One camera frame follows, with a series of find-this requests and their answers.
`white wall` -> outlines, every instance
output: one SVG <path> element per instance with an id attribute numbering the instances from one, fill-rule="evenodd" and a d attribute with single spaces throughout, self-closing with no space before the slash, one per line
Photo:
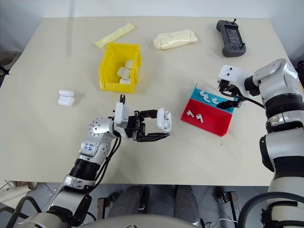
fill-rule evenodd
<path id="1" fill-rule="evenodd" d="M 291 60 L 304 58 L 304 0 L 0 0 L 0 49 L 23 50 L 43 17 L 270 18 Z"/>

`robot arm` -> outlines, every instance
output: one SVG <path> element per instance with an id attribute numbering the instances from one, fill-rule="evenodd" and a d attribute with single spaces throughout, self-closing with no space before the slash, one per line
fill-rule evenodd
<path id="1" fill-rule="evenodd" d="M 138 142 L 153 142 L 169 136 L 171 113 L 160 110 L 135 111 L 129 116 L 129 107 L 121 95 L 116 103 L 114 117 L 96 118 L 88 127 L 88 135 L 81 143 L 79 156 L 71 172 L 65 176 L 53 197 L 46 213 L 36 214 L 18 228 L 69 228 L 83 223 L 88 212 L 91 197 L 89 193 L 100 183 L 108 163 L 118 149 L 121 138 L 132 138 Z M 156 118 L 163 133 L 145 134 L 144 119 Z"/>
<path id="2" fill-rule="evenodd" d="M 278 59 L 252 76 L 223 66 L 219 77 L 223 94 L 230 92 L 242 101 L 260 94 L 266 110 L 268 133 L 260 140 L 260 150 L 263 164 L 274 172 L 268 192 L 280 192 L 281 199 L 269 198 L 262 213 L 263 224 L 276 227 L 284 221 L 285 226 L 291 226 L 296 221 L 303 225 L 303 204 L 284 199 L 285 193 L 304 197 L 304 103 L 296 71 L 285 59 Z M 245 225 L 242 215 L 240 227 Z"/>

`grey floor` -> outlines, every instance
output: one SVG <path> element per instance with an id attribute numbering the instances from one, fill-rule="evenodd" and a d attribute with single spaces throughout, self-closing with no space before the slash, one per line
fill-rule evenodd
<path id="1" fill-rule="evenodd" d="M 35 198 L 42 211 L 46 211 L 50 200 L 56 192 L 59 183 L 38 183 L 37 188 L 27 195 Z M 121 184 L 104 184 L 99 185 L 92 193 L 92 203 L 89 211 L 97 217 L 97 199 L 107 197 L 112 192 L 122 192 L 130 185 Z M 150 197 L 148 203 L 148 213 L 150 214 L 163 214 L 167 216 L 173 216 L 174 208 L 174 186 L 172 185 L 147 185 L 150 189 Z M 199 205 L 199 212 L 204 222 L 215 222 L 219 218 L 232 219 L 232 212 L 230 204 L 220 204 L 213 198 L 214 186 L 198 186 L 192 185 L 193 192 Z M 267 192 L 267 187 L 237 187 L 229 186 L 223 187 L 225 191 L 236 191 L 238 196 L 239 208 L 253 196 L 260 193 Z M 261 209 L 265 208 L 265 204 L 257 205 L 249 214 L 246 227 L 247 228 L 262 228 L 263 225 L 260 222 Z M 30 203 L 25 203 L 22 212 L 26 215 L 33 215 L 35 210 Z M 11 214 L 8 212 L 2 212 L 0 214 L 0 228 L 4 228 L 10 218 Z M 85 223 L 91 222 L 92 219 L 87 216 Z M 234 228 L 232 222 L 221 221 L 217 228 Z"/>

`black handheld controller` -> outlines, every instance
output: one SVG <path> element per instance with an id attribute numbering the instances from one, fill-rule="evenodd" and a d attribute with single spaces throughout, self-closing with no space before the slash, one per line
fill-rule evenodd
<path id="1" fill-rule="evenodd" d="M 222 53 L 225 57 L 238 57 L 246 52 L 245 43 L 238 31 L 238 24 L 233 21 L 219 20 L 217 30 L 221 32 L 224 47 Z"/>

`white table surface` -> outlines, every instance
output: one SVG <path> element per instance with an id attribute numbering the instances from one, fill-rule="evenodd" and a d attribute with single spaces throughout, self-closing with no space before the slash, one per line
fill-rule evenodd
<path id="1" fill-rule="evenodd" d="M 173 116 L 171 136 L 158 142 L 123 141 L 104 183 L 268 185 L 259 139 L 265 111 L 249 102 L 235 110 L 228 133 L 218 137 L 180 121 L 196 83 L 219 95 L 224 64 L 253 73 L 288 59 L 268 19 L 238 19 L 245 55 L 223 57 L 218 18 L 90 17 L 44 19 L 0 89 L 0 179 L 61 182 L 78 156 L 89 123 L 112 115 L 120 93 L 101 91 L 98 68 L 104 51 L 94 42 L 130 22 L 136 29 L 117 40 L 141 45 L 142 67 L 130 110 L 164 107 Z M 156 50 L 161 32 L 192 29 L 198 42 Z M 57 91 L 75 92 L 72 107 L 57 104 Z M 156 122 L 147 122 L 147 132 Z"/>

